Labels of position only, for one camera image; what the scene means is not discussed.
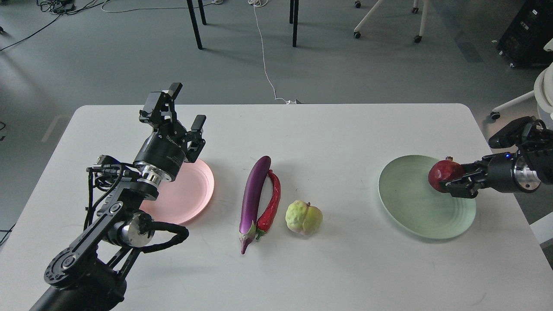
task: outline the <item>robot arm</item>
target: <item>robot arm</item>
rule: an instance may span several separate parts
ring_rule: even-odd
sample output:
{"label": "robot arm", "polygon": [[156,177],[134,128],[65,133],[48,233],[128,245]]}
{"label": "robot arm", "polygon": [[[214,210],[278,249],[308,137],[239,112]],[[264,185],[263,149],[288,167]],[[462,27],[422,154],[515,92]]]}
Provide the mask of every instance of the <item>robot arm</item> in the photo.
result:
{"label": "robot arm", "polygon": [[[158,186],[163,180],[176,178],[183,162],[195,162],[205,144],[201,137],[205,116],[196,116],[190,131],[176,119],[174,100],[181,88],[182,84],[177,83],[169,91],[150,93],[139,120],[150,124],[153,131],[133,164],[102,155],[96,165],[87,168],[90,199],[84,230],[46,268],[44,280],[50,288],[32,311],[111,310],[123,301],[125,278],[141,252],[160,251],[188,237],[185,227],[156,222],[139,210],[143,200],[158,197]],[[92,205],[94,187],[106,193]],[[93,221],[101,202],[104,204]],[[165,243],[147,246],[158,230],[175,236]],[[101,241],[121,247],[106,263],[97,254]],[[124,258],[121,269],[115,270]]]}
{"label": "robot arm", "polygon": [[440,184],[454,197],[475,198],[479,189],[502,193],[531,193],[541,183],[553,184],[553,131],[542,120],[522,117],[511,121],[488,144],[491,148],[517,146],[515,153],[496,153],[462,164],[466,174]]}

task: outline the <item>chili pepper stem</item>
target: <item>chili pepper stem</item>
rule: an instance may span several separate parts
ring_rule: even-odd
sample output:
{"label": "chili pepper stem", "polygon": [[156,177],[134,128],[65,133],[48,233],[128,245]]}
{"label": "chili pepper stem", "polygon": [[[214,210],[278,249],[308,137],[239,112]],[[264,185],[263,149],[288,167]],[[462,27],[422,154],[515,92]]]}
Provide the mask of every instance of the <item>chili pepper stem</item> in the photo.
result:
{"label": "chili pepper stem", "polygon": [[240,243],[242,244],[241,253],[245,254],[246,248],[251,242],[253,242],[255,238],[255,222],[252,221],[251,227],[249,228],[248,232],[246,232],[245,234],[239,232],[238,238],[240,239]]}
{"label": "chili pepper stem", "polygon": [[261,229],[257,229],[257,236],[255,237],[255,239],[256,239],[257,241],[259,241],[259,239],[261,239],[261,237],[264,236],[264,235],[266,235],[266,234],[267,234],[267,232],[265,232],[265,231],[263,231],[263,230],[261,230]]}

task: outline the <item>chair leg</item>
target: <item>chair leg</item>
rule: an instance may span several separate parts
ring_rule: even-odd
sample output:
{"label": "chair leg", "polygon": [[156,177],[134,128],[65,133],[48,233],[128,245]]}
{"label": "chair leg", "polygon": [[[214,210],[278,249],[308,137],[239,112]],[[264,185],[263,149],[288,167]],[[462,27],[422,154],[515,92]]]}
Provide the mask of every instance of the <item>chair leg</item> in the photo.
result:
{"label": "chair leg", "polygon": [[411,12],[413,12],[413,14],[419,12],[419,0],[413,0],[413,10]]}
{"label": "chair leg", "polygon": [[504,103],[504,104],[502,104],[502,105],[500,105],[500,106],[497,106],[497,107],[495,107],[494,109],[492,109],[492,113],[490,113],[490,116],[492,116],[492,119],[496,120],[496,119],[499,118],[499,112],[500,112],[501,110],[505,110],[505,109],[509,108],[510,106],[514,106],[514,105],[516,105],[516,104],[518,104],[518,103],[521,103],[521,102],[523,102],[523,101],[525,101],[525,100],[528,100],[528,99],[530,99],[530,98],[532,98],[532,97],[534,97],[534,91],[530,91],[530,92],[528,92],[528,93],[526,93],[526,94],[524,94],[524,95],[521,95],[521,96],[519,96],[519,97],[517,97],[517,98],[515,98],[515,99],[513,99],[513,100],[510,100],[510,101],[508,101],[508,102],[506,102],[506,103]]}
{"label": "chair leg", "polygon": [[428,0],[422,0],[423,1],[423,7],[422,7],[422,18],[420,20],[420,31],[419,36],[424,35],[424,30],[426,28],[426,17],[428,16]]}
{"label": "chair leg", "polygon": [[371,15],[374,14],[374,12],[378,9],[378,7],[382,4],[382,2],[384,2],[384,0],[378,0],[376,2],[376,4],[370,9],[369,13],[367,13],[367,15],[365,15],[365,17],[363,17],[363,19],[359,22],[357,27],[354,28],[353,30],[354,34],[359,33],[359,30],[361,29],[361,27],[363,27],[363,25],[369,20],[369,17],[371,17]]}

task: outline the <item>white cable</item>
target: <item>white cable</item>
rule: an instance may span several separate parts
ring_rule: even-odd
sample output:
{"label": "white cable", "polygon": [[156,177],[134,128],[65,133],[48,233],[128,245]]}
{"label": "white cable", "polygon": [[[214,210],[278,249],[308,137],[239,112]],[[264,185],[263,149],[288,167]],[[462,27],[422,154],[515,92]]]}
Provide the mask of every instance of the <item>white cable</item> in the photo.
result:
{"label": "white cable", "polygon": [[255,23],[257,24],[257,30],[259,31],[259,37],[261,37],[261,52],[263,54],[263,69],[265,70],[265,76],[267,77],[267,81],[269,81],[269,84],[271,84],[271,87],[273,88],[273,94],[275,96],[275,100],[283,100],[285,103],[290,103],[290,101],[285,100],[284,98],[277,97],[277,91],[275,90],[275,87],[273,86],[273,83],[269,79],[269,75],[267,74],[267,65],[265,64],[265,46],[263,45],[263,36],[261,35],[261,29],[259,28],[259,20],[257,19],[257,13],[255,12],[256,6],[253,6],[253,14],[255,15]]}
{"label": "white cable", "polygon": [[264,7],[267,3],[269,3],[269,0],[266,0],[265,3],[262,3],[262,0],[248,0],[248,4],[251,4],[256,8]]}

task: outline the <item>purple eggplant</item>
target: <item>purple eggplant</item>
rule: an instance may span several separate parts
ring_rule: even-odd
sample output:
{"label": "purple eggplant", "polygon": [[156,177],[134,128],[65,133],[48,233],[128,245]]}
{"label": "purple eggplant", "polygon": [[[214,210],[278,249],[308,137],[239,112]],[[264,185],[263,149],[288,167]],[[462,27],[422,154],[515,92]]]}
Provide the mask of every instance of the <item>purple eggplant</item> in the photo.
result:
{"label": "purple eggplant", "polygon": [[242,217],[240,219],[240,232],[238,237],[242,244],[241,253],[246,252],[246,247],[255,238],[255,221],[257,220],[257,211],[259,209],[259,200],[261,199],[261,190],[263,183],[269,173],[271,158],[267,155],[257,160],[249,172],[246,189],[244,190],[244,199],[242,200]]}

